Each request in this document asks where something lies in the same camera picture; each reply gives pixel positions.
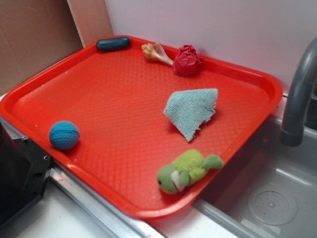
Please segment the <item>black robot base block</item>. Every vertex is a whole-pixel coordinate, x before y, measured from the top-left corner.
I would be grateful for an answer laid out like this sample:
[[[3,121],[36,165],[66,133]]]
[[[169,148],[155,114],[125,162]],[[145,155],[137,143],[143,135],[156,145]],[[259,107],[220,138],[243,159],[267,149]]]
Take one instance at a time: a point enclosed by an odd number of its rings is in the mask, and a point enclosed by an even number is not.
[[[0,126],[0,227],[39,202],[53,159],[32,139],[13,139]]]

